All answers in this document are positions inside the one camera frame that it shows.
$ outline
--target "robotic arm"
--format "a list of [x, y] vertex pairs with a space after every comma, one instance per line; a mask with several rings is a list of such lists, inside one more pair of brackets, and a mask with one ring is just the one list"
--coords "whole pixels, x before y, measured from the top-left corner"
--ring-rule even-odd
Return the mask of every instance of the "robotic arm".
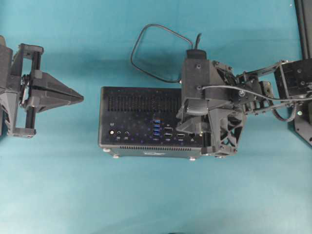
[[[151, 26], [160, 27], [155, 24], [144, 27], [131, 55], [133, 65], [132, 56], [140, 37]], [[179, 34], [178, 37], [188, 40]], [[268, 111], [280, 121], [294, 120], [296, 131], [312, 145], [312, 59], [280, 61], [235, 76], [230, 66], [207, 59], [206, 52], [198, 49], [199, 41], [200, 34], [195, 48], [191, 43], [192, 48], [187, 50], [181, 80], [178, 80], [182, 105], [176, 115], [180, 120], [176, 129], [203, 136], [202, 155], [226, 157], [236, 154], [247, 115]], [[280, 98], [274, 98], [270, 82], [259, 80], [270, 73], [274, 73]], [[283, 107], [292, 108], [289, 118], [278, 114], [277, 109]]]
[[[83, 96], [40, 70], [42, 47], [19, 45], [13, 62], [12, 54], [0, 36], [0, 128], [4, 117], [9, 136], [32, 138], [37, 113], [82, 102]], [[22, 76], [23, 59], [30, 59], [32, 65], [30, 74]], [[16, 127], [18, 106], [27, 112], [25, 128]]]

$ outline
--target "usb port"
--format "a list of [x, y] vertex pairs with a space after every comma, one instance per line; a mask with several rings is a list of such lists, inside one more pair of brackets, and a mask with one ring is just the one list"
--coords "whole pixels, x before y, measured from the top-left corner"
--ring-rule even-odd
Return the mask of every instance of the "usb port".
[[172, 137], [172, 133], [165, 133], [165, 137]]
[[158, 136], [160, 136], [160, 132], [159, 131], [153, 131], [153, 135], [158, 137]]
[[177, 138], [184, 138], [184, 136], [185, 135], [183, 133], [179, 133], [179, 134], [176, 135]]
[[164, 130], [166, 133], [172, 133], [173, 132], [172, 128], [164, 128]]

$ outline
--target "blue tabletop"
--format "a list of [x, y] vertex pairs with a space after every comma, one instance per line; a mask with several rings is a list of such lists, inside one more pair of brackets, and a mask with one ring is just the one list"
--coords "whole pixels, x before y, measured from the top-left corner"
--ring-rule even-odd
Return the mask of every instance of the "blue tabletop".
[[[312, 149], [271, 113], [248, 117], [238, 154], [222, 160], [98, 147], [101, 86], [179, 87], [130, 65], [148, 23], [201, 32], [200, 48], [235, 74], [301, 59], [293, 0], [1, 0], [7, 46], [43, 46], [41, 69], [85, 100], [38, 114], [33, 139], [0, 138], [0, 233], [311, 234]], [[142, 42], [138, 61], [178, 75], [185, 42], [160, 29]]]

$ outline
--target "metal rod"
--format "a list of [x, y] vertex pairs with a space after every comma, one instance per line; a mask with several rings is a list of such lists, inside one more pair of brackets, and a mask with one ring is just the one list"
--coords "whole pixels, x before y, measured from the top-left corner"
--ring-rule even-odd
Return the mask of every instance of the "metal rod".
[[[33, 70], [40, 70], [40, 61], [41, 61], [40, 52], [34, 52], [32, 63], [31, 63], [31, 70], [32, 71]], [[35, 109], [35, 107], [30, 107], [27, 110], [25, 127], [34, 129], [35, 128], [35, 120], [36, 120], [36, 109]]]

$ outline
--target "blue usb port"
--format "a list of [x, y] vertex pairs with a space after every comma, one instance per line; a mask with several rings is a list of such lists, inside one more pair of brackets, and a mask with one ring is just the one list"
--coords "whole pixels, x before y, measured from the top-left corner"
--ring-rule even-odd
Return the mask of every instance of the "blue usb port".
[[154, 130], [154, 131], [153, 131], [153, 135], [156, 136], [156, 137], [158, 137], [158, 136], [160, 136], [160, 132]]

